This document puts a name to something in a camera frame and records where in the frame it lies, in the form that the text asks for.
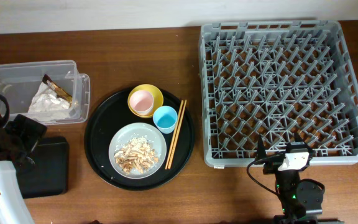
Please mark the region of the wooden chopstick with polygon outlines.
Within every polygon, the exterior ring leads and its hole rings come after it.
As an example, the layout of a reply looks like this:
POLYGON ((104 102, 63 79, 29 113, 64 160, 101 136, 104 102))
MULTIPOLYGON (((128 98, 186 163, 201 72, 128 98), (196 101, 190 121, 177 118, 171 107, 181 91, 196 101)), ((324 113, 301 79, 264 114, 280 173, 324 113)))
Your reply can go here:
POLYGON ((185 114, 186 103, 187 103, 187 100, 184 100, 183 109, 182 109, 182 111, 180 113, 178 129, 177 129, 177 133, 176 133, 176 138, 175 138, 175 140, 173 142, 173 151, 172 151, 172 155, 170 157, 170 161, 169 161, 169 164, 168 164, 169 169, 171 169, 171 166, 172 166, 173 157, 174 157, 174 154, 175 154, 175 149, 176 149, 177 142, 178 142, 178 137, 180 135, 180 129, 181 129, 181 124, 183 122, 183 117, 184 117, 184 114, 185 114))
POLYGON ((167 161, 166 161, 166 164, 165 164, 165 170, 169 169, 168 168, 168 164, 169 164, 169 161, 170 161, 170 157, 172 155, 172 151, 173 151, 173 142, 176 138, 176 133, 177 133, 177 129, 178 129, 178 123, 179 123, 179 118, 180 118, 180 113, 183 109, 183 104, 184 104, 184 100, 181 100, 181 103, 180 103, 180 108, 178 110, 178 117, 177 117, 177 122, 176 122, 176 125, 175 125, 175 129, 173 131, 173 136, 172 136, 172 140, 171 140, 171 143, 170 143, 170 148, 169 148, 169 152, 168 152, 168 157, 167 157, 167 161))

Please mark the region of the blue cup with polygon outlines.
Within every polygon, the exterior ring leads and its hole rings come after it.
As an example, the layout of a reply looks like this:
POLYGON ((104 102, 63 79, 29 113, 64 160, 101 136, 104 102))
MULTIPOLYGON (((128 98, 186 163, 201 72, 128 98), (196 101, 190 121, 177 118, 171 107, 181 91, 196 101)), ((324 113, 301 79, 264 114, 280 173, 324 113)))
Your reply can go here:
POLYGON ((170 134, 175 129, 178 114, 171 106, 161 106, 154 112, 152 119, 161 133, 170 134))

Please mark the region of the grey plate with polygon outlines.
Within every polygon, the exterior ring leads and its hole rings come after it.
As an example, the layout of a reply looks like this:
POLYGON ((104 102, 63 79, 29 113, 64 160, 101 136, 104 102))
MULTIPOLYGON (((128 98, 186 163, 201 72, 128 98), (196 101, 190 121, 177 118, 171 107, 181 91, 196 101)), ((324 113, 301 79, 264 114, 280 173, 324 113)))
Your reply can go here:
POLYGON ((162 133, 154 126, 147 123, 132 123, 121 128, 111 139, 109 144, 109 160, 113 169, 123 177, 128 179, 144 179, 159 170, 162 166, 165 156, 167 155, 167 144, 162 133), (125 174, 118 165, 113 161, 114 153, 119 150, 124 144, 129 142, 132 138, 145 137, 149 144, 155 149, 159 161, 151 169, 140 174, 137 171, 132 171, 130 174, 125 174))

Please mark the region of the yellow bowl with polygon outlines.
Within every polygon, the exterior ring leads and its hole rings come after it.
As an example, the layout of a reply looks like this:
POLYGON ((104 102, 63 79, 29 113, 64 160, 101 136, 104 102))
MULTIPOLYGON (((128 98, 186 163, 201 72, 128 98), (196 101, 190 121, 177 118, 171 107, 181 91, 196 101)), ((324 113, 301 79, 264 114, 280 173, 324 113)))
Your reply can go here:
POLYGON ((155 112, 155 110, 163 105, 163 94, 156 86, 153 86, 153 85, 150 85, 150 84, 138 85, 134 89, 132 89, 131 92, 129 93, 129 96, 128 96, 128 99, 127 99, 127 104, 128 104, 129 109, 135 115, 137 115, 137 116, 139 116, 141 118, 151 118, 153 116, 153 113, 155 112), (133 94, 133 92, 135 92, 137 90, 147 90, 147 91, 151 92, 152 96, 154 97, 154 107, 152 108, 152 111, 149 114, 145 115, 145 116, 141 116, 141 115, 138 115, 138 114, 134 113, 129 107, 129 97, 133 94))

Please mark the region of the pink cup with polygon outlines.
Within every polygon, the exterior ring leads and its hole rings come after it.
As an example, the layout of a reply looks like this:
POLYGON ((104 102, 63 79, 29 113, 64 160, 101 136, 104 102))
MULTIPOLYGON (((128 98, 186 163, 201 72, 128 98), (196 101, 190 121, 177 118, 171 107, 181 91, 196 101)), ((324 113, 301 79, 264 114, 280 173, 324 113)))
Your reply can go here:
POLYGON ((137 90, 129 97, 130 109, 141 116, 145 116, 154 107, 154 97, 147 90, 137 90))

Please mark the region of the brown gold snack wrapper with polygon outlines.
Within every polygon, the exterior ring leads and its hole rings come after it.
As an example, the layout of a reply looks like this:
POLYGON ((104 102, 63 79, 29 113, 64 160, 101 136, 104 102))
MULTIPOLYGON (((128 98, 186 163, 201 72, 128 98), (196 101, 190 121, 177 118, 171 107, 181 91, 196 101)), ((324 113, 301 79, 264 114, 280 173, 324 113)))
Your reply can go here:
POLYGON ((48 85, 48 87, 51 88, 59 98, 63 98, 64 100, 69 102, 69 104, 72 104, 73 97, 68 94, 63 88, 53 82, 53 80, 47 74, 44 75, 42 82, 48 85))

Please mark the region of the white napkin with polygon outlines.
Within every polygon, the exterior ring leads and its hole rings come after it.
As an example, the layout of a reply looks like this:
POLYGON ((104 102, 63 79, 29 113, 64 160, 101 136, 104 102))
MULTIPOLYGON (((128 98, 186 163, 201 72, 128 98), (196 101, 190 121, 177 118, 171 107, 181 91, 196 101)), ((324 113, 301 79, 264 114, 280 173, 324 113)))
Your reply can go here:
POLYGON ((59 98, 48 85, 41 83, 32 98, 27 116, 38 121, 47 122, 58 119, 68 119, 70 103, 59 98))

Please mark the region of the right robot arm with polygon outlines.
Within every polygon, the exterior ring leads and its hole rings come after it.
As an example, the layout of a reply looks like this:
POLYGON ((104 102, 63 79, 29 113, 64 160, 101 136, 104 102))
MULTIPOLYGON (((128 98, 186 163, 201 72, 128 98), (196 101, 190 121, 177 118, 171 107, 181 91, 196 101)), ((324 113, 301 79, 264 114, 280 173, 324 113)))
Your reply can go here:
POLYGON ((274 223, 320 223, 317 216, 323 213, 325 186, 313 179, 300 178, 300 172, 309 167, 313 155, 313 149, 295 133, 294 141, 286 144, 283 152, 269 156, 259 136, 253 164, 262 165, 265 175, 275 176, 272 193, 278 197, 283 211, 282 215, 273 217, 274 223))

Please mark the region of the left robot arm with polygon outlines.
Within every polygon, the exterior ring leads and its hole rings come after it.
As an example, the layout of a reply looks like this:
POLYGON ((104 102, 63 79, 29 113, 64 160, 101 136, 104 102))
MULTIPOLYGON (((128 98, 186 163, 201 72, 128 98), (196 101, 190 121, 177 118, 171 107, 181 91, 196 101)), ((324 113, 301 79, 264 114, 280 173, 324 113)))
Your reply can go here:
POLYGON ((10 108, 0 94, 0 223, 33 223, 21 194, 16 166, 45 135, 47 127, 24 115, 9 121, 10 108))

